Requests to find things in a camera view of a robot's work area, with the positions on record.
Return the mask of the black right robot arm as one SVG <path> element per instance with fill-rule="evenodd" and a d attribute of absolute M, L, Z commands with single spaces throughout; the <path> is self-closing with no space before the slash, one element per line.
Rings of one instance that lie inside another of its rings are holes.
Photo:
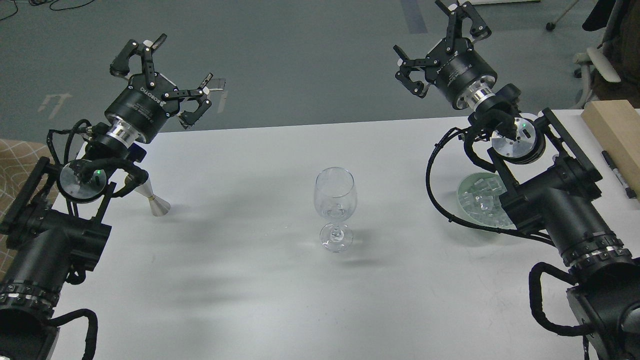
<path fill-rule="evenodd" d="M 594 207 L 601 173 L 549 108 L 531 120 L 518 108 L 521 91 L 514 84 L 493 91 L 498 75 L 474 48 L 492 32 L 475 7 L 458 0 L 436 5 L 448 20 L 441 41 L 422 58 L 393 48 L 395 78 L 412 95 L 423 98 L 434 86 L 453 109 L 471 109 L 469 126 L 448 130 L 428 159 L 432 205 L 451 223 L 554 246 L 566 270 L 545 262 L 532 267 L 533 319 L 560 337 L 581 337 L 585 353 L 592 347 L 600 360 L 637 360 L 639 260 Z M 432 167 L 455 137 L 475 166 L 502 180 L 500 203 L 513 229 L 473 224 L 438 203 Z"/>

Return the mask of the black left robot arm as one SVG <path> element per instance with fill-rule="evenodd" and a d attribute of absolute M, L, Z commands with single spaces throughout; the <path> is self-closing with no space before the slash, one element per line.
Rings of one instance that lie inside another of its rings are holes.
<path fill-rule="evenodd" d="M 51 158 L 38 160 L 4 215 L 1 232 L 16 256 L 0 287 L 3 360 L 49 360 L 60 328 L 80 318 L 87 319 L 82 358 L 93 359 L 98 317 L 90 309 L 54 316 L 62 287 L 82 284 L 96 268 L 112 230 L 103 223 L 112 199 L 137 192 L 149 200 L 154 216 L 169 212 L 138 166 L 146 157 L 142 144 L 151 143 L 172 117 L 184 129 L 192 127 L 226 80 L 208 73 L 196 88 L 180 89 L 154 66 L 153 55 L 166 38 L 128 41 L 110 64 L 111 75 L 127 85 L 105 110 L 107 123 L 80 120 L 64 132 L 67 149 L 76 135 L 86 136 L 77 159 L 58 157 L 51 130 Z"/>

